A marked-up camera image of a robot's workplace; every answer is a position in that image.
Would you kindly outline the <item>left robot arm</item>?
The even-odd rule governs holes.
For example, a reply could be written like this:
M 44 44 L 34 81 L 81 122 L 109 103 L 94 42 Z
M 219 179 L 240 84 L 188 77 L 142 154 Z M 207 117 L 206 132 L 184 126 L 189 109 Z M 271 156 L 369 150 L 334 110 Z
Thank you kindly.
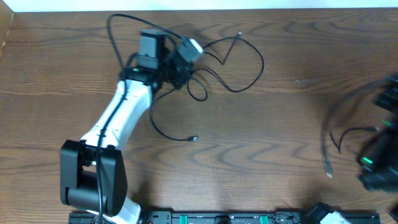
M 139 51 L 121 66 L 116 92 L 109 105 L 79 141 L 67 140 L 60 150 L 60 200 L 81 210 L 69 223 L 137 223 L 141 207 L 127 196 L 123 150 L 142 114 L 153 107 L 153 96 L 164 82 L 179 89 L 203 54 L 186 36 L 142 30 Z

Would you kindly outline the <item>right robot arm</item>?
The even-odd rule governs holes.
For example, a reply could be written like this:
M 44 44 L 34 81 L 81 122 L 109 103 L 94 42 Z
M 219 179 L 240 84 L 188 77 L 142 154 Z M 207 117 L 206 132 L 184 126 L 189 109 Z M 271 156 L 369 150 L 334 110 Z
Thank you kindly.
M 358 179 L 366 190 L 397 192 L 397 74 L 393 73 L 375 105 L 392 113 L 386 127 L 362 148 L 358 163 L 362 173 Z

